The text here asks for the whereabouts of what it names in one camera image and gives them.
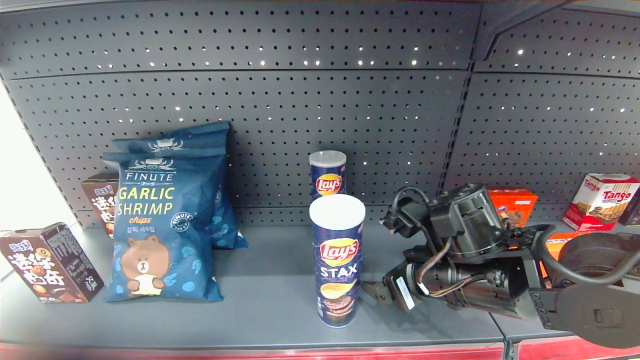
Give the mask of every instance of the black cable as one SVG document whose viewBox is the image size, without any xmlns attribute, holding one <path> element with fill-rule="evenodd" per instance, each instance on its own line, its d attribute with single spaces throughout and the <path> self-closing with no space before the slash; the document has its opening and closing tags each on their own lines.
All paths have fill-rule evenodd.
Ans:
<svg viewBox="0 0 640 360">
<path fill-rule="evenodd" d="M 422 200 L 424 200 L 425 205 L 429 203 L 429 198 L 427 197 L 427 195 L 425 195 L 425 193 L 422 190 L 416 188 L 415 186 L 408 185 L 400 188 L 400 190 L 396 192 L 396 196 L 394 196 L 394 201 L 391 203 L 391 215 L 393 216 L 397 215 L 398 201 L 400 201 L 400 196 L 407 190 L 413 190 L 415 193 L 420 195 L 420 197 L 422 197 Z"/>
<path fill-rule="evenodd" d="M 438 251 L 436 250 L 436 246 L 433 243 L 433 239 L 431 239 L 431 236 L 429 235 L 429 231 L 427 231 L 427 228 L 424 227 L 422 224 L 417 224 L 417 226 L 420 226 L 420 231 L 422 231 L 422 233 L 424 234 L 424 239 L 426 240 L 426 243 L 429 246 L 429 250 L 431 250 L 431 253 L 438 254 Z"/>
<path fill-rule="evenodd" d="M 547 248 L 547 239 L 549 236 L 553 234 L 556 230 L 555 225 L 546 225 L 546 229 L 538 236 L 536 239 L 535 251 L 540 256 L 542 263 L 547 267 L 547 270 L 551 269 L 559 272 L 564 275 L 568 280 L 573 281 L 579 285 L 611 285 L 614 284 L 620 279 L 622 279 L 628 272 L 630 272 L 633 268 L 636 267 L 638 262 L 640 262 L 640 250 L 633 253 L 631 256 L 628 256 L 624 259 L 616 268 L 611 270 L 607 275 L 598 276 L 598 277 L 590 277 L 582 274 L 578 274 L 577 272 L 573 272 L 570 269 L 564 267 L 564 265 L 560 264 L 558 260 L 554 259 Z"/>
<path fill-rule="evenodd" d="M 426 263 L 422 264 L 422 266 L 420 266 L 416 276 L 416 280 L 418 284 L 422 284 L 422 278 L 424 277 L 424 273 L 426 273 L 430 268 L 433 268 L 433 265 L 436 265 L 436 263 L 438 263 L 438 261 L 440 261 L 447 254 L 450 248 L 451 248 L 451 238 L 448 238 L 442 250 L 437 254 L 435 254 L 431 259 L 429 259 L 429 261 L 427 261 Z"/>
</svg>

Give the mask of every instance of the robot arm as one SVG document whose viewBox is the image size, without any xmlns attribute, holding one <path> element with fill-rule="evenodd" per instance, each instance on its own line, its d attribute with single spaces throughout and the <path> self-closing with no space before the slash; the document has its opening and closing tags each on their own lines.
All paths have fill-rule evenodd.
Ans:
<svg viewBox="0 0 640 360">
<path fill-rule="evenodd" d="M 401 198 L 407 190 L 425 204 Z M 571 331 L 605 347 L 640 345 L 640 236 L 581 235 L 555 260 L 546 246 L 555 226 L 510 228 L 482 184 L 431 200 L 407 186 L 380 223 L 405 238 L 423 233 L 426 244 L 404 251 L 405 260 L 382 282 L 363 283 L 379 302 L 410 311 L 432 298 L 452 307 L 538 317 L 546 329 Z"/>
</svg>

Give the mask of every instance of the white label sticker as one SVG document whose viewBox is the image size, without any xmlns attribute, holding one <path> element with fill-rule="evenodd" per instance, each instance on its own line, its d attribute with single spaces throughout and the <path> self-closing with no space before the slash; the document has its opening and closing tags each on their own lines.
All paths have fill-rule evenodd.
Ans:
<svg viewBox="0 0 640 360">
<path fill-rule="evenodd" d="M 422 290 L 422 292 L 425 295 L 429 295 L 429 289 L 427 289 L 427 287 L 424 284 L 422 284 L 421 282 L 418 282 L 418 287 L 420 288 L 420 290 Z"/>
<path fill-rule="evenodd" d="M 404 297 L 404 302 L 406 303 L 406 306 L 409 308 L 409 310 L 413 309 L 415 307 L 415 303 L 411 298 L 409 289 L 406 287 L 406 284 L 404 283 L 404 279 L 402 277 L 398 277 L 396 279 L 396 284 L 398 284 L 398 288 L 400 288 L 400 293 L 402 293 L 402 296 Z"/>
</svg>

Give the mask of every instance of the chip bag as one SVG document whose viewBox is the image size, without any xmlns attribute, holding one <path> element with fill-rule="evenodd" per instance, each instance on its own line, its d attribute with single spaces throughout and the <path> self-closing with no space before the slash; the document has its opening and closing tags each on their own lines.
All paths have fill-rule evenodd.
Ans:
<svg viewBox="0 0 640 360">
<path fill-rule="evenodd" d="M 116 139 L 113 140 L 113 145 L 119 151 L 154 152 L 162 156 L 183 157 L 184 151 L 188 149 L 225 148 L 228 129 L 228 122 L 214 122 L 180 129 L 153 139 Z M 226 170 L 224 164 L 218 172 L 219 186 L 214 199 L 211 225 L 208 228 L 209 237 L 215 249 L 244 249 L 248 244 L 238 231 L 233 206 L 224 189 Z"/>
<path fill-rule="evenodd" d="M 224 148 L 185 157 L 107 152 L 119 169 L 113 269 L 105 301 L 145 295 L 220 301 L 207 228 Z"/>
</svg>

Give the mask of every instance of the snack box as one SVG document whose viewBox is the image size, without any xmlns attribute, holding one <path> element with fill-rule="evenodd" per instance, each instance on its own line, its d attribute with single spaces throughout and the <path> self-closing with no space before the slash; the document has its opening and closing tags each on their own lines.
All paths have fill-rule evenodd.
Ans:
<svg viewBox="0 0 640 360">
<path fill-rule="evenodd" d="M 573 239 L 576 236 L 588 233 L 590 233 L 590 231 L 553 234 L 549 236 L 549 239 L 547 239 L 547 249 L 549 249 L 551 256 L 553 256 L 554 259 L 558 260 L 558 256 L 560 256 L 560 250 L 562 250 L 563 246 L 568 243 L 569 240 Z M 542 276 L 546 277 L 547 271 L 545 270 L 545 267 L 541 266 L 540 268 L 542 269 Z"/>
<path fill-rule="evenodd" d="M 104 286 L 61 222 L 0 234 L 0 252 L 42 302 L 89 302 Z"/>
<path fill-rule="evenodd" d="M 489 197 L 500 218 L 508 218 L 512 227 L 523 227 L 538 196 L 524 188 L 489 188 Z"/>
<path fill-rule="evenodd" d="M 618 222 L 622 225 L 640 225 L 640 192 L 631 198 Z"/>
<path fill-rule="evenodd" d="M 609 231 L 639 186 L 625 174 L 587 174 L 562 221 L 576 231 Z"/>
<path fill-rule="evenodd" d="M 113 239 L 118 174 L 97 174 L 81 183 L 84 194 L 100 218 L 102 227 Z"/>
</svg>

